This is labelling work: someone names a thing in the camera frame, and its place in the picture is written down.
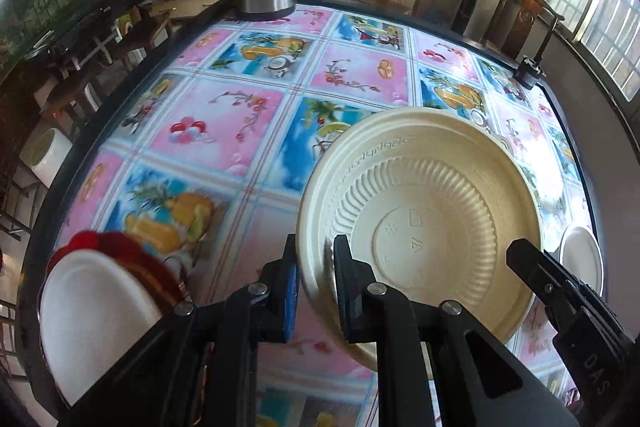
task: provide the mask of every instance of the beige plate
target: beige plate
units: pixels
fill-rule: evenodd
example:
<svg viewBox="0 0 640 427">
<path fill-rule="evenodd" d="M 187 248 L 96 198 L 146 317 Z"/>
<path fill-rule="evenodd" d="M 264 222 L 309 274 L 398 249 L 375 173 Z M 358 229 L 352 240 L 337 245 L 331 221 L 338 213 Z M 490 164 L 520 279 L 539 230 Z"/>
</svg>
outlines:
<svg viewBox="0 0 640 427">
<path fill-rule="evenodd" d="M 455 299 L 498 339 L 523 322 L 531 291 L 506 265 L 506 248 L 542 238 L 533 195 L 503 146 L 437 109 L 379 112 L 322 156 L 298 215 L 298 257 L 309 302 L 338 342 L 376 368 L 375 344 L 348 345 L 338 318 L 332 245 L 410 299 Z"/>
</svg>

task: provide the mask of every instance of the white plate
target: white plate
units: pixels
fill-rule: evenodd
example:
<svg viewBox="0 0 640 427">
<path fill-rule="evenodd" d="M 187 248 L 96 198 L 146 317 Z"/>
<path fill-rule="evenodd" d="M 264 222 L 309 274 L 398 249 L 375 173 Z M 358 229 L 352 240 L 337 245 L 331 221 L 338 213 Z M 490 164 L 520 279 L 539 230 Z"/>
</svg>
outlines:
<svg viewBox="0 0 640 427">
<path fill-rule="evenodd" d="M 564 230 L 558 257 L 562 266 L 602 297 L 604 266 L 600 247 L 591 230 L 580 225 L 571 225 Z"/>
<path fill-rule="evenodd" d="M 296 234 L 306 294 L 338 342 L 375 369 L 375 344 L 348 346 L 340 331 L 341 233 L 377 280 L 430 305 L 456 299 L 504 343 L 529 310 L 532 293 L 505 253 L 521 237 L 541 248 L 532 192 L 502 145 L 462 118 L 417 107 L 374 114 L 329 147 L 306 186 Z"/>
<path fill-rule="evenodd" d="M 42 350 L 73 405 L 161 317 L 129 272 L 103 253 L 77 250 L 49 274 L 40 300 Z"/>
</svg>

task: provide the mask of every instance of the black table edge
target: black table edge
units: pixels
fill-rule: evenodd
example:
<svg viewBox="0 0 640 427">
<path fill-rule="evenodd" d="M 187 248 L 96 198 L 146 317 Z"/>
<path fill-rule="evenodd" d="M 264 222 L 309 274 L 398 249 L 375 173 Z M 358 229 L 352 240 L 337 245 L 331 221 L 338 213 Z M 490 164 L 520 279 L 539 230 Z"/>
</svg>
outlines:
<svg viewBox="0 0 640 427">
<path fill-rule="evenodd" d="M 297 0 L 306 4 L 331 9 L 344 10 L 355 14 L 382 18 L 399 25 L 410 26 L 440 38 L 447 39 L 457 45 L 470 49 L 474 53 L 508 66 L 513 72 L 516 62 L 506 62 L 503 57 L 483 48 L 479 43 L 464 38 L 446 28 L 436 26 L 423 20 L 404 14 L 387 12 L 378 6 L 364 4 L 355 0 Z M 78 139 L 62 164 L 57 176 L 49 188 L 49 192 L 40 208 L 30 241 L 24 255 L 20 284 L 18 286 L 16 306 L 16 350 L 24 368 L 33 395 L 49 413 L 60 419 L 67 405 L 56 389 L 49 369 L 47 368 L 40 347 L 40 325 L 38 321 L 39 295 L 45 280 L 46 266 L 53 254 L 60 228 L 66 214 L 74 202 L 88 170 L 100 149 L 100 146 L 111 136 L 120 121 L 129 112 L 130 107 L 148 89 L 161 72 L 171 64 L 185 47 L 199 34 L 234 7 L 234 0 L 221 0 L 200 13 L 190 24 L 183 26 L 171 38 L 152 50 L 147 58 L 118 85 L 111 96 L 93 115 L 90 123 L 81 130 Z M 548 86 L 542 86 L 549 93 Z M 573 139 L 568 131 L 564 115 L 559 113 L 550 99 L 550 105 L 562 130 L 570 138 L 569 146 L 576 158 L 576 165 L 583 186 L 584 176 L 579 164 L 579 156 L 575 153 Z M 587 193 L 589 208 L 592 203 Z"/>
</svg>

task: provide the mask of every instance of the desk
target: desk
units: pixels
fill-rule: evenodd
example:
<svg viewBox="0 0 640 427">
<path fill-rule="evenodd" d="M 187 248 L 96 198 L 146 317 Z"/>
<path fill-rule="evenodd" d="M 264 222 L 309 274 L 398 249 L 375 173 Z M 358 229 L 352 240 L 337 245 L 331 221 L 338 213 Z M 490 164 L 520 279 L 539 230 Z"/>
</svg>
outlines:
<svg viewBox="0 0 640 427">
<path fill-rule="evenodd" d="M 129 230 L 187 270 L 196 301 L 223 299 L 281 256 L 306 181 L 338 136 L 331 128 L 373 112 L 433 107 L 502 137 L 532 185 L 546 250 L 568 223 L 593 226 L 570 140 L 543 89 L 524 91 L 510 64 L 416 19 L 299 1 L 272 22 L 236 20 L 230 0 L 202 13 L 182 39 L 152 51 L 144 77 L 128 78 L 74 144 L 38 216 L 18 291 L 18 352 L 54 415 L 60 400 L 39 349 L 36 295 L 56 246 L 79 230 Z M 183 211 L 187 200 L 213 209 L 193 248 L 134 226 L 178 227 L 170 210 L 178 200 Z M 553 335 L 536 302 L 508 347 L 564 399 L 572 382 Z M 346 427 L 377 423 L 376 375 L 337 346 L 302 293 L 293 340 L 260 346 L 258 364 L 257 412 L 281 426 L 312 427 L 321 412 Z"/>
</svg>

